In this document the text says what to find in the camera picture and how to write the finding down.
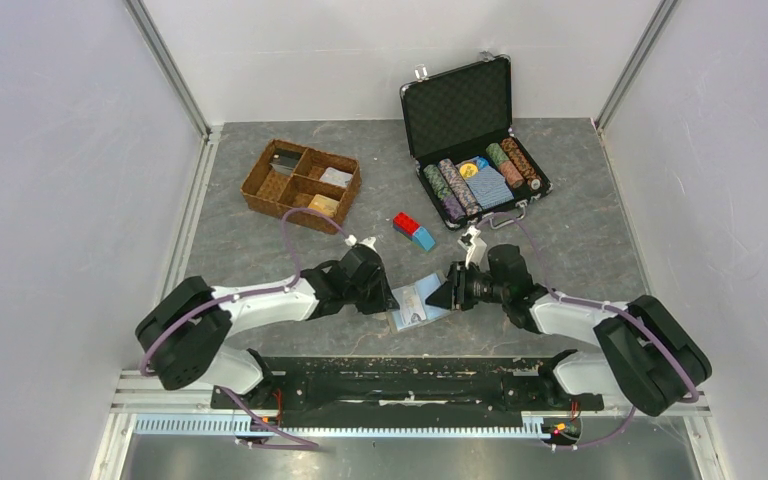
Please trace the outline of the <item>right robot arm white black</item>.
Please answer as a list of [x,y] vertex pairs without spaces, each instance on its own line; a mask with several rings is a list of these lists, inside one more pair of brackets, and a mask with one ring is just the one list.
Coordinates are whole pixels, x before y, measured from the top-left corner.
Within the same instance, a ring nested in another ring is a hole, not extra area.
[[496,304],[520,329],[598,347],[597,355],[572,351],[552,359],[537,382],[540,400],[551,408],[581,395],[623,396],[655,417],[675,403],[696,401],[713,373],[707,355],[656,297],[597,302],[551,290],[533,279],[511,244],[489,250],[487,270],[474,262],[452,263],[425,302],[450,311]]

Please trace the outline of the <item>silver VIP credit card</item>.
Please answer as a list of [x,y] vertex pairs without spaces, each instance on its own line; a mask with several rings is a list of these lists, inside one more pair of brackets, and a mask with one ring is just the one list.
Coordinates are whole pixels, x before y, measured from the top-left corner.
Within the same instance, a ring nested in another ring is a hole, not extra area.
[[393,314],[397,330],[417,326],[429,319],[424,300],[415,286],[405,286],[393,291],[399,303],[399,310]]

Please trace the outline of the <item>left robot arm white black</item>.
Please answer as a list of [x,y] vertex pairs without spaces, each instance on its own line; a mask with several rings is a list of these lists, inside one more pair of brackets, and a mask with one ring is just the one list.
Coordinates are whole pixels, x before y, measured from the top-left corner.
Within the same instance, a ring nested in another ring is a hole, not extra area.
[[273,379],[254,353],[228,347],[226,340],[271,324],[332,316],[346,306],[363,315],[399,308],[383,261],[370,245],[358,243],[339,260],[249,287],[210,286],[200,276],[188,277],[136,327],[144,350],[139,370],[169,391],[205,381],[262,407],[273,397]]

